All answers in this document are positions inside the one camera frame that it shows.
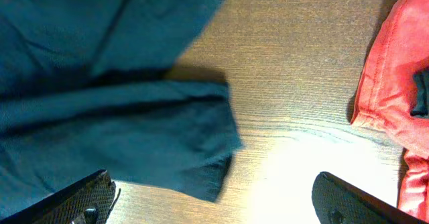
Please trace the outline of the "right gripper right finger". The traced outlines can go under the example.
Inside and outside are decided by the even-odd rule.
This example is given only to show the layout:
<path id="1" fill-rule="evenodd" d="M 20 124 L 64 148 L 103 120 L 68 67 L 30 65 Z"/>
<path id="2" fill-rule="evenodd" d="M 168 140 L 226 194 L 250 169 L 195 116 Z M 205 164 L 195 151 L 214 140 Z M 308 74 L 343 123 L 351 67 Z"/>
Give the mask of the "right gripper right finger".
<path id="1" fill-rule="evenodd" d="M 322 224 L 426 224 L 329 172 L 315 178 L 312 204 Z"/>

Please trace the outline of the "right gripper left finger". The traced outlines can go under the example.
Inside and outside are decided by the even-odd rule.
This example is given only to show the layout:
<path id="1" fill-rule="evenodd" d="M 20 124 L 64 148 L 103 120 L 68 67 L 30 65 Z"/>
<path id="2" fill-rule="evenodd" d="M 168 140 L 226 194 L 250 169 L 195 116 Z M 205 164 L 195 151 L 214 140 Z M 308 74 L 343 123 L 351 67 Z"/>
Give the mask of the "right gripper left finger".
<path id="1" fill-rule="evenodd" d="M 105 224 L 115 204 L 115 182 L 106 170 L 99 170 L 2 219 L 1 224 Z"/>

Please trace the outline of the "dark teal shorts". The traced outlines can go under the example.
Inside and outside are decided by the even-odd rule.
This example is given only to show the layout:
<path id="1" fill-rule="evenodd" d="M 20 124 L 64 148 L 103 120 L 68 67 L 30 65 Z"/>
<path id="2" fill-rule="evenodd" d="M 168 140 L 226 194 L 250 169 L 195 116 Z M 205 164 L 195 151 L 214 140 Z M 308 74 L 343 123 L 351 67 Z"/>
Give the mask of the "dark teal shorts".
<path id="1" fill-rule="evenodd" d="M 1 0 L 1 217 L 96 172 L 218 199 L 227 84 L 166 73 L 223 0 Z"/>

